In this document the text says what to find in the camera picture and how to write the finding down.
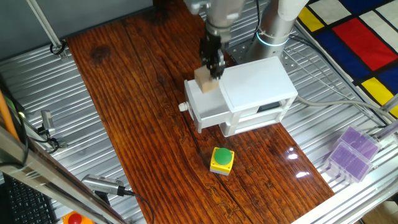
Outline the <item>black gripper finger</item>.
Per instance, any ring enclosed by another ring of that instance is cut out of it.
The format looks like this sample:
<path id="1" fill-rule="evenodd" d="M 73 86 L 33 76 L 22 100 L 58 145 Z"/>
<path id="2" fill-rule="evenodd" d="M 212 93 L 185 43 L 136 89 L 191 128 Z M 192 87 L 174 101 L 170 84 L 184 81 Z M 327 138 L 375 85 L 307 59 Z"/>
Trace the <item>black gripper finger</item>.
<path id="1" fill-rule="evenodd" d="M 222 51 L 217 51 L 212 58 L 211 76 L 215 80 L 219 80 L 223 75 L 225 69 L 224 54 Z"/>
<path id="2" fill-rule="evenodd" d="M 213 68 L 213 56 L 212 53 L 204 53 L 200 54 L 201 65 L 205 66 L 207 69 L 211 70 Z"/>

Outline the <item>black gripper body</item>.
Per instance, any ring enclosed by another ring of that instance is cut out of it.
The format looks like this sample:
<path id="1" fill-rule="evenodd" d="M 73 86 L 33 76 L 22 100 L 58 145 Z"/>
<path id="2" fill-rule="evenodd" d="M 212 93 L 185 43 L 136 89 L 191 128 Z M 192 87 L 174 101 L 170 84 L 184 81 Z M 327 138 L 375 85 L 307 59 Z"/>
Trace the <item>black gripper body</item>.
<path id="1" fill-rule="evenodd" d="M 223 52 L 221 37 L 218 35 L 213 35 L 210 32 L 206 32 L 205 35 L 200 39 L 200 54 L 202 52 L 212 53 L 212 56 L 214 56 L 217 51 Z"/>

